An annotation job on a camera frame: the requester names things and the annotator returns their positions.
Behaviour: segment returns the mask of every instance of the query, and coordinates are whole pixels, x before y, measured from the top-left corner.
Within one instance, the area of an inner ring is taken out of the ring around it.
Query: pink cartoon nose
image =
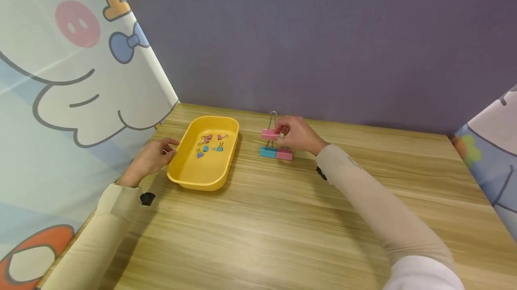
[[[88,7],[75,0],[59,3],[55,12],[57,27],[68,41],[91,48],[100,39],[99,21]]]

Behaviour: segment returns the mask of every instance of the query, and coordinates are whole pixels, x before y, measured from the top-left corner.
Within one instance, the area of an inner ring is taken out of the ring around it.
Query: purple wall
[[[128,0],[180,100],[451,133],[516,82],[517,0]]]

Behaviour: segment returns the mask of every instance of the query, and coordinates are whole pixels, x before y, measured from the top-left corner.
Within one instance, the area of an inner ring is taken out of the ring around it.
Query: left hand
[[[169,137],[147,143],[122,174],[117,184],[136,188],[144,177],[160,171],[176,155],[176,150],[170,144],[179,145],[180,143]]]

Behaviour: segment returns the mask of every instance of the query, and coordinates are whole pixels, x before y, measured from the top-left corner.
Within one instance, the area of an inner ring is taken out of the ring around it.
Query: black button
[[[323,178],[323,180],[327,181],[327,177],[324,176],[320,167],[316,167],[316,172],[318,172],[318,174]]]
[[[144,206],[150,206],[153,203],[155,197],[156,195],[154,195],[153,193],[146,192],[140,196],[140,202]]]

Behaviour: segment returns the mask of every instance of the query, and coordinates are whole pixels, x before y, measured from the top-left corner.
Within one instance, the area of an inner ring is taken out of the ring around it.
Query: person
[[[392,267],[384,290],[464,289],[445,243],[345,151],[324,141],[301,117],[283,117],[277,121],[275,131],[283,133],[277,145],[316,156],[329,183],[343,193],[380,239]],[[42,290],[98,288],[140,208],[139,183],[173,158],[175,151],[170,144],[178,142],[164,138],[147,144],[119,181],[106,189],[95,215]]]

